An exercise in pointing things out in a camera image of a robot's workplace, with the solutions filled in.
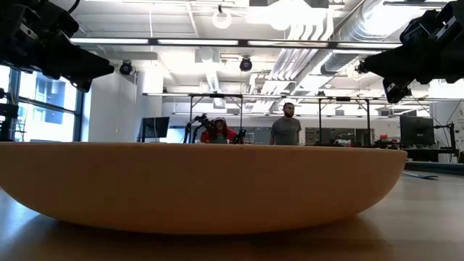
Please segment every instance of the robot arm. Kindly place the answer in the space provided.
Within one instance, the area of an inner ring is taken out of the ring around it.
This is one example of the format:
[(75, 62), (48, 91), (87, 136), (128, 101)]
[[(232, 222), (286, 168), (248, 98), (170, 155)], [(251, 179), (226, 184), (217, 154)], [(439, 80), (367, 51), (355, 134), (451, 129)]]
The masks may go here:
[(442, 11), (426, 11), (410, 22), (399, 37), (402, 45), (365, 58), (357, 68), (384, 78), (389, 103), (410, 95), (414, 80), (454, 83), (464, 77), (464, 0), (449, 2)]
[(2, 0), (0, 65), (64, 77), (87, 92), (94, 78), (113, 73), (114, 67), (70, 42), (78, 29), (68, 11), (48, 0)]

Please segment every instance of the man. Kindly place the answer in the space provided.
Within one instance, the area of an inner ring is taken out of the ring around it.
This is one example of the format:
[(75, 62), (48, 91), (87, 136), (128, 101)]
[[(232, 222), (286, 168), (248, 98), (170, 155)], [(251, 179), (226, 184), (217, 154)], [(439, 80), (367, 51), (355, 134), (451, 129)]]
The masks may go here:
[(270, 131), (270, 145), (296, 146), (299, 144), (299, 132), (302, 129), (299, 120), (294, 119), (295, 105), (287, 102), (283, 105), (284, 116), (276, 120)]

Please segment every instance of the wall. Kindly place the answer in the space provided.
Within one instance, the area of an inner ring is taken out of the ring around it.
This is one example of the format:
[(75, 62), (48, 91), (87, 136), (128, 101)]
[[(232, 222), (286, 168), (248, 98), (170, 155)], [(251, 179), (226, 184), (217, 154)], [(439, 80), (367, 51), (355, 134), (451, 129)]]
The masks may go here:
[(142, 96), (143, 80), (113, 73), (85, 97), (83, 141), (134, 142), (142, 117), (161, 115), (161, 98)]

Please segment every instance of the wooden table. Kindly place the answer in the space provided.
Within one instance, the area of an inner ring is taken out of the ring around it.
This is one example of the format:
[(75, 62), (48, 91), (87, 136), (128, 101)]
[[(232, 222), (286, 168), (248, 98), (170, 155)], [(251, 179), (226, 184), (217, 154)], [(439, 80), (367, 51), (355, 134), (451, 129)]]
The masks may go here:
[(349, 220), (251, 236), (87, 228), (39, 215), (0, 189), (0, 260), (463, 260), (463, 221), (464, 178), (449, 175), (401, 177), (387, 198)]

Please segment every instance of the computer monitor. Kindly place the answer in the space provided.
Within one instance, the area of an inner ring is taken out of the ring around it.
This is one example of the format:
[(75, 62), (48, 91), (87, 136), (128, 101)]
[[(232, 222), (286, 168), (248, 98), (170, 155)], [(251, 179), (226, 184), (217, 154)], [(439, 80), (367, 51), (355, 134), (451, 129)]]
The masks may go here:
[(169, 128), (169, 117), (142, 118), (137, 141), (145, 142), (145, 138), (166, 138)]
[(402, 145), (435, 144), (434, 120), (425, 117), (402, 115), (399, 118)]

